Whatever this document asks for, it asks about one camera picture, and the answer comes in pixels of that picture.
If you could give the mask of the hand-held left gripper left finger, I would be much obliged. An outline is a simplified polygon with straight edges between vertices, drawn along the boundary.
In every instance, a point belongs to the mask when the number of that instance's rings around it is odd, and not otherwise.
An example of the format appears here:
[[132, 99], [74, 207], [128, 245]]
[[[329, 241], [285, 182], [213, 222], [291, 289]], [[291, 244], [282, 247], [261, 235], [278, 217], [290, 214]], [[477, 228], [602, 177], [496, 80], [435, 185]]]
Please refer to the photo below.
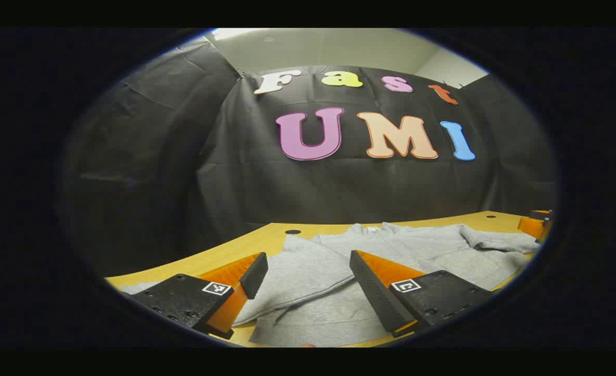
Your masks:
[[265, 252], [193, 277], [177, 274], [131, 297], [156, 313], [205, 335], [229, 339], [244, 305], [268, 271]]

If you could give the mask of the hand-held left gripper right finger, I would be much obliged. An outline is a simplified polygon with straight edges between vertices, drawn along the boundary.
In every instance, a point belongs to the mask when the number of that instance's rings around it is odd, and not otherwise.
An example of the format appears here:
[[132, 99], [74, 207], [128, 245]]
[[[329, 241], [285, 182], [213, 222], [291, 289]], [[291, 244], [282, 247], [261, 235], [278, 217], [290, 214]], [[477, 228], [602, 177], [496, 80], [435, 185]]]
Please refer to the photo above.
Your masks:
[[360, 250], [351, 251], [349, 267], [382, 326], [394, 337], [449, 323], [494, 296], [451, 272], [427, 274]]

